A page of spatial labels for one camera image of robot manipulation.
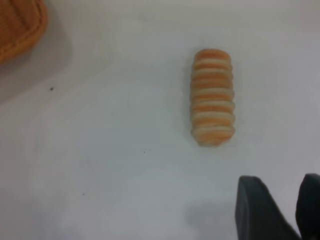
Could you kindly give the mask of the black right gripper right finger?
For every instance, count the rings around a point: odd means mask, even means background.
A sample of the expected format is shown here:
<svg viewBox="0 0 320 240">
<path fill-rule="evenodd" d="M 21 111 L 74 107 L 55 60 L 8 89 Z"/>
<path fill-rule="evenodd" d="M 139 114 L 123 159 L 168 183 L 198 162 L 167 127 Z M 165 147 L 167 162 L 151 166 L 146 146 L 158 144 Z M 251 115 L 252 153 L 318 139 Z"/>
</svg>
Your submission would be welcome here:
<svg viewBox="0 0 320 240">
<path fill-rule="evenodd" d="M 299 188 L 295 212 L 303 240 L 320 239 L 320 176 L 308 173 Z"/>
</svg>

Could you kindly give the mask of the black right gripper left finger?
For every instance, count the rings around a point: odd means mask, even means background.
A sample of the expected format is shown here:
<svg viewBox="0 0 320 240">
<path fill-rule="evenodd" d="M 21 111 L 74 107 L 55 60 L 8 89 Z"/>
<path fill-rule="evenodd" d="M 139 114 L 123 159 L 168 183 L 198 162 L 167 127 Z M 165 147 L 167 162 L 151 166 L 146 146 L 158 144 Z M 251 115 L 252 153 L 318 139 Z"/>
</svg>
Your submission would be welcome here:
<svg viewBox="0 0 320 240">
<path fill-rule="evenodd" d="M 267 186 L 256 176 L 238 179 L 235 224 L 239 240 L 299 240 Z"/>
</svg>

